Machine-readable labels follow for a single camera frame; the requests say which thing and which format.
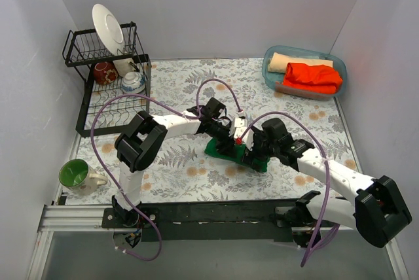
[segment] floral tablecloth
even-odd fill
[[[202,81],[223,79],[236,92],[250,120],[268,111],[287,112],[320,139],[331,158],[356,169],[335,101],[315,101],[276,93],[264,83],[261,66],[262,59],[154,62],[151,95],[178,111],[184,111],[195,105],[196,91]],[[202,89],[201,104],[212,96],[227,106],[229,116],[235,115],[234,100],[219,82],[210,82]],[[155,104],[151,105],[151,114],[168,113]],[[295,123],[287,118],[282,119],[294,138],[310,140]],[[118,177],[119,161],[113,146],[117,137],[96,137],[96,145],[105,163]],[[271,159],[266,173],[257,173],[233,162],[206,156],[204,149],[209,140],[206,135],[184,135],[166,140],[155,162],[144,174],[141,187],[143,202],[298,198],[309,190],[324,190],[324,184],[281,165],[277,159]],[[93,153],[89,138],[81,140],[77,157],[86,160],[97,172],[105,174]],[[116,192],[111,181],[85,197],[75,196],[64,189],[68,205],[109,204]]]

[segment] mug handle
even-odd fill
[[[91,179],[97,179],[98,180],[98,185],[105,185],[107,183],[107,181],[108,181],[107,180],[107,177],[105,177],[103,175],[100,175],[100,174],[97,174],[97,173],[91,173],[89,175],[89,177]]]

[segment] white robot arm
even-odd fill
[[[176,115],[137,114],[115,143],[121,161],[120,184],[134,205],[141,201],[143,172],[152,164],[162,142],[184,134],[210,135],[218,156],[257,171],[263,171],[263,165],[266,168],[269,158],[276,157],[281,163],[325,183],[325,164],[320,151],[303,139],[294,140],[279,118],[265,121],[262,130],[252,127],[242,139],[241,135],[247,128],[244,113],[238,114],[230,124],[223,125],[219,116],[224,109],[222,103],[211,98],[200,111],[193,107],[184,112],[185,116],[197,118],[201,112],[196,120]],[[238,144],[245,148],[238,150]],[[403,197],[389,177],[375,179],[336,161],[328,160],[328,163],[331,188],[343,198],[330,198],[324,220],[358,230],[370,244],[377,247],[385,246],[411,222],[412,217]],[[313,222],[319,217],[322,203],[323,196],[311,191],[299,199],[282,220],[303,224]],[[113,207],[122,218],[132,210],[121,192],[113,199]]]

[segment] green and white mug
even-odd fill
[[[90,195],[108,182],[106,176],[95,173],[87,162],[81,159],[70,160],[64,164],[59,179],[65,187],[82,196]]]

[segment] plastic container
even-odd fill
[[[283,78],[285,74],[283,73],[273,73],[268,72],[268,64],[272,59],[274,53],[285,54],[287,56],[293,56],[295,58],[309,58],[309,59],[321,59],[321,60],[331,60],[333,61],[333,68],[338,71],[340,77],[343,80],[342,85],[339,88],[339,91],[333,95],[321,94],[318,92],[309,92],[308,90],[301,90],[292,87],[287,87],[282,85]],[[326,53],[320,53],[315,51],[309,51],[298,48],[291,48],[290,46],[273,46],[266,51],[264,55],[263,64],[262,64],[262,74],[266,85],[270,89],[273,89],[277,92],[282,92],[284,94],[290,94],[294,96],[316,99],[316,100],[329,100],[333,97],[338,97],[346,89],[346,66],[341,59],[338,59],[336,56],[332,56]]]

